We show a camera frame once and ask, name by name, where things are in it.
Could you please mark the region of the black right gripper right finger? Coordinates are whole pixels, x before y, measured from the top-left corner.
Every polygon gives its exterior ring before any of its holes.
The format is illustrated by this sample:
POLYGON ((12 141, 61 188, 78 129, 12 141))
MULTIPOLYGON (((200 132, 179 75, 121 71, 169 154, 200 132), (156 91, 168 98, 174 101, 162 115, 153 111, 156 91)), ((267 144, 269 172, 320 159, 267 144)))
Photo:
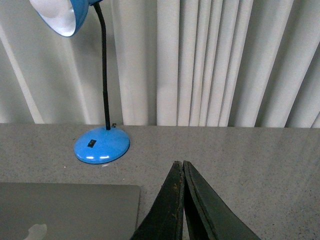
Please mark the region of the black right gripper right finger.
POLYGON ((184 212, 191 240, 258 240, 259 237, 225 204, 189 161, 185 175, 184 212))

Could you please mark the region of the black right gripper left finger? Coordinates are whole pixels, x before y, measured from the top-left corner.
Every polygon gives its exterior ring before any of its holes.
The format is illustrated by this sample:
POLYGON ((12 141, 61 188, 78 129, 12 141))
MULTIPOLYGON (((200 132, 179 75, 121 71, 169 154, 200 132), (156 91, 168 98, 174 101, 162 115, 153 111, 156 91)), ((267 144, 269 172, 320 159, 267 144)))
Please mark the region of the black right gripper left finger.
POLYGON ((132 240, 181 240, 183 238, 185 173, 175 161, 155 201, 132 240))

